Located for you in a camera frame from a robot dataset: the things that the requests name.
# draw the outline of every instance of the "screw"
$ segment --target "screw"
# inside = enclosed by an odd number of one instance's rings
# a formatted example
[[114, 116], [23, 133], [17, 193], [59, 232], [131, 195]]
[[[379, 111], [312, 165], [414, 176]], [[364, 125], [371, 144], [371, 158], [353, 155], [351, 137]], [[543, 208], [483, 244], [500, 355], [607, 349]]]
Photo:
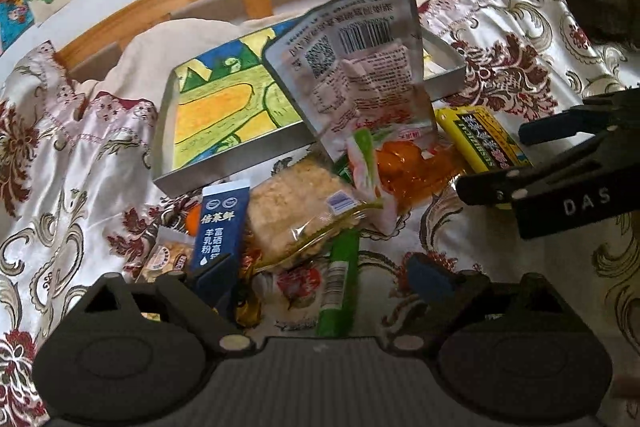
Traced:
[[417, 351], [424, 346], [424, 340], [417, 335], [400, 335], [394, 339], [394, 347], [400, 351]]
[[244, 335], [225, 335], [218, 344], [225, 351], [244, 351], [251, 347], [251, 339]]
[[512, 200], [521, 200], [523, 198], [526, 198], [527, 194], [529, 194], [529, 193], [527, 192], [526, 188], [519, 188], [518, 190], [514, 190], [511, 193], [511, 199]]

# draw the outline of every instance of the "bed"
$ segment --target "bed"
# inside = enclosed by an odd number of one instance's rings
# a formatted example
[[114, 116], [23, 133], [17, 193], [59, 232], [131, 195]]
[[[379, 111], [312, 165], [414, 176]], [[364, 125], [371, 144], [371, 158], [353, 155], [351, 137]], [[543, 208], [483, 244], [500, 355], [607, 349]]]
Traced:
[[[105, 272], [139, 272], [158, 226], [181, 229], [197, 200], [169, 199], [151, 182], [148, 153], [171, 69], [219, 44], [290, 18], [270, 0], [243, 0], [247, 21], [193, 18], [207, 0], [139, 0], [61, 50], [44, 43], [20, 60], [0, 101], [0, 425], [39, 425], [31, 382], [38, 347]], [[564, 0], [417, 0], [422, 24], [467, 63], [465, 90], [438, 105], [481, 104], [509, 132], [580, 102], [636, 86], [638, 58], [591, 42]], [[543, 158], [562, 140], [526, 152]], [[231, 177], [252, 184], [297, 161], [296, 150]], [[466, 207], [447, 187], [399, 217], [393, 234], [365, 230], [354, 335], [384, 339], [418, 303], [404, 278], [419, 251], [451, 270], [495, 280], [539, 271], [601, 338], [616, 373], [640, 369], [640, 248], [631, 215], [522, 241], [500, 210]], [[322, 260], [260, 282], [260, 325], [250, 332], [309, 335]], [[632, 425], [638, 404], [606, 400], [600, 419]]]

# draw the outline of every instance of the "green tube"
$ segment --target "green tube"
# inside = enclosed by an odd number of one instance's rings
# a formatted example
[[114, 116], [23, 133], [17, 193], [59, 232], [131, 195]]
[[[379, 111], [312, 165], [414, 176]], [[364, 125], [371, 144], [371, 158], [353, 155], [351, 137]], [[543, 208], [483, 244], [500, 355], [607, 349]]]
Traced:
[[343, 230], [334, 239], [326, 272], [316, 335], [346, 337], [353, 326], [358, 295], [360, 231]]

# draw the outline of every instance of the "yellow box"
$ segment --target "yellow box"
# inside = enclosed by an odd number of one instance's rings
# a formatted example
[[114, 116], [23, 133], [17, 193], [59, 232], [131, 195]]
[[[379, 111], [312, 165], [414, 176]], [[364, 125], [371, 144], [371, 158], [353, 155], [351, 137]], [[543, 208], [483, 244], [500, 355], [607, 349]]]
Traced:
[[446, 107], [436, 119], [474, 172], [530, 166], [518, 144], [482, 106]]

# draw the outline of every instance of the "orange object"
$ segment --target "orange object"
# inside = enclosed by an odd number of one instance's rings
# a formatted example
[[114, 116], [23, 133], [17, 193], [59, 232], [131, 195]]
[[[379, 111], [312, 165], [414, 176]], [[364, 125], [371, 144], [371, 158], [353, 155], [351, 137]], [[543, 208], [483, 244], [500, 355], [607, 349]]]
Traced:
[[184, 220], [184, 225], [187, 229], [187, 232], [189, 233], [189, 235], [193, 237], [196, 237], [196, 235], [198, 235], [198, 227], [200, 226], [201, 208], [202, 208], [202, 205], [198, 203], [189, 211], [186, 219]]
[[409, 141], [391, 141], [376, 151], [378, 174], [387, 192], [396, 198], [398, 213], [422, 203], [462, 172], [465, 163], [453, 145], [437, 145], [423, 158], [420, 148]]

